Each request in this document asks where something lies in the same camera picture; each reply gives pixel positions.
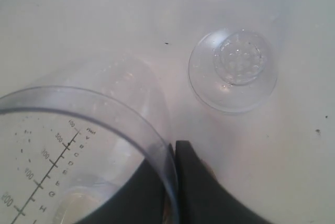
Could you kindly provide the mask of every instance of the measurement markings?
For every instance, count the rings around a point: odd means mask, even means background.
[[[29,203],[30,201],[35,201],[35,200],[33,199],[33,196],[35,195],[35,193],[37,192],[37,190],[38,190],[39,188],[42,188],[42,189],[43,189],[43,187],[41,186],[42,183],[46,180],[46,178],[50,177],[50,176],[49,176],[49,173],[52,171],[52,169],[53,169],[54,167],[56,167],[56,168],[58,167],[58,166],[57,166],[57,162],[60,160],[60,158],[64,158],[63,154],[66,152],[66,150],[70,150],[70,149],[69,149],[69,146],[71,145],[72,142],[74,142],[74,139],[77,137],[78,134],[79,134],[79,132],[77,132],[77,133],[73,136],[73,138],[71,139],[71,141],[68,143],[68,145],[66,146],[66,148],[64,148],[64,150],[63,150],[62,153],[58,156],[58,158],[56,159],[55,162],[49,160],[49,161],[51,162],[51,164],[52,164],[52,167],[50,167],[50,169],[48,170],[48,172],[47,172],[46,175],[43,177],[43,179],[41,180],[40,183],[38,183],[37,181],[34,180],[34,182],[36,183],[37,187],[36,187],[35,190],[32,192],[32,194],[30,195],[30,197],[27,199],[27,201],[26,201],[26,203],[23,205],[23,207],[22,207],[21,209],[19,209],[17,206],[14,206],[15,209],[18,211],[18,213],[17,213],[17,215],[15,216],[14,220],[13,220],[10,224],[14,224],[14,223],[16,222],[17,218],[19,218],[20,215],[23,215],[23,216],[26,215],[23,211],[24,211],[25,208],[27,207],[28,203]]]

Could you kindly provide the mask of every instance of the measuring cup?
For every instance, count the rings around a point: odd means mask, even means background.
[[[169,119],[156,78],[127,56],[74,63],[0,99],[1,223],[70,224],[146,159],[178,222]]]

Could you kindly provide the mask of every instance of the white surface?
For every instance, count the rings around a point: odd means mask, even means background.
[[[0,95],[73,59],[132,52],[159,76],[174,139],[192,140],[228,191],[275,224],[330,224],[334,17],[333,0],[0,0]],[[202,107],[187,80],[194,45],[227,20],[274,25],[280,53],[268,102],[236,117]]]

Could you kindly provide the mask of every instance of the clear plastic measuring cup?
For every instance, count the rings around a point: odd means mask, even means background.
[[[120,56],[69,65],[0,99],[1,223],[74,223],[146,159],[170,197],[164,96],[150,69]]]

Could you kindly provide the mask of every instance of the black plastic part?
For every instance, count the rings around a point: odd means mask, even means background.
[[[165,189],[147,160],[99,209],[77,224],[161,224]]]
[[[188,141],[177,141],[175,162],[181,224],[270,224],[219,185]]]

